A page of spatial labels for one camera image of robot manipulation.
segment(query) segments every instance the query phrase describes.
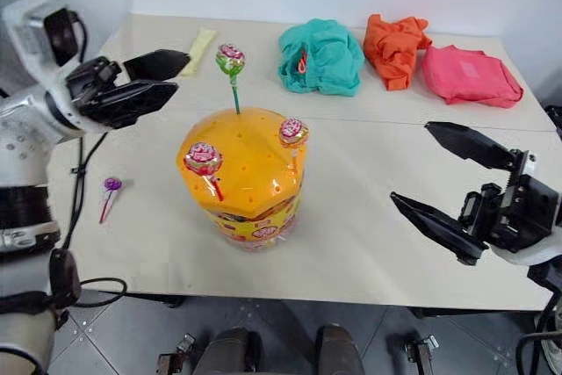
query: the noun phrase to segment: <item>lollipop stick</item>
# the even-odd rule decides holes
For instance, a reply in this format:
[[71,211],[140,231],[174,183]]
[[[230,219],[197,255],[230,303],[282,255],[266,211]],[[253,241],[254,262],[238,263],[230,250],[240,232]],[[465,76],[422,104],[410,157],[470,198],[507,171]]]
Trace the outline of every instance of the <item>lollipop stick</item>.
[[230,76],[230,86],[234,95],[234,106],[236,107],[236,114],[240,114],[240,105],[238,103],[238,87],[236,86],[236,76]]
[[207,180],[209,182],[211,182],[211,185],[213,186],[215,192],[217,192],[217,197],[219,197],[219,201],[222,202],[222,200],[225,198],[224,195],[222,194],[222,191],[220,190],[219,187],[219,183],[217,182],[217,179],[215,176],[210,176],[207,178]]
[[105,220],[105,210],[107,210],[107,205],[109,204],[109,200],[112,198],[113,191],[109,191],[109,195],[105,199],[104,208],[102,208],[102,215],[99,216],[99,224],[102,224]]
[[296,148],[292,151],[292,169],[295,172],[297,171],[297,149]]

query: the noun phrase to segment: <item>orange cloth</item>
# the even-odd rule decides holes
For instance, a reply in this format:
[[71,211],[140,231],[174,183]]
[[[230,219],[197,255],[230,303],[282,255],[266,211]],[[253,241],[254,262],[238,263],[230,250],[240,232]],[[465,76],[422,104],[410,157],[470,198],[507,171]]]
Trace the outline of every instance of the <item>orange cloth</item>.
[[431,39],[423,33],[428,24],[425,19],[414,17],[394,23],[383,21],[378,14],[369,17],[363,50],[387,90],[410,86],[416,50],[431,46]]

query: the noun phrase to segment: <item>teal cloth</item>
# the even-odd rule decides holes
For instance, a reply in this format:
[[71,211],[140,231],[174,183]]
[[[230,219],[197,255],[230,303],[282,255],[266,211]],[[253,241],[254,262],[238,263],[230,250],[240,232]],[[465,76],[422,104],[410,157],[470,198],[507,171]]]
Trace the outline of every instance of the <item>teal cloth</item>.
[[[359,89],[365,56],[353,35],[334,20],[312,19],[279,37],[283,55],[278,74],[288,90],[352,97]],[[306,73],[298,71],[303,49]]]

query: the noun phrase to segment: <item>green lollipop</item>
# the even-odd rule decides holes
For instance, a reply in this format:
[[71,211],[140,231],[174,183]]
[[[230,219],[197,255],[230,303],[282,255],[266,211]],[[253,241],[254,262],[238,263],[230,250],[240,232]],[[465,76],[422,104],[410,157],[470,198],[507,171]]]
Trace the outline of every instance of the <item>green lollipop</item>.
[[246,63],[244,53],[234,47],[232,44],[223,44],[219,47],[216,58],[220,70],[230,76],[230,86],[234,94],[234,105],[236,113],[240,114],[240,105],[238,104],[238,87],[236,85],[236,76],[240,74]]

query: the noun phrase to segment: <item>pink lollipop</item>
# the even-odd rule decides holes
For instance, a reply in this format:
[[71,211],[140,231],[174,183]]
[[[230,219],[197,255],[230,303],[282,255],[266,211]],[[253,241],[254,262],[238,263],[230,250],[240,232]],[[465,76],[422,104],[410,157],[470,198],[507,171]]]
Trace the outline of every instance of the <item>pink lollipop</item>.
[[211,183],[219,201],[224,199],[217,178],[214,176],[222,165],[222,154],[215,147],[205,142],[193,144],[184,157],[184,165]]
[[292,169],[297,171],[297,149],[308,139],[308,126],[298,119],[284,120],[279,128],[279,140],[285,148],[292,149]]

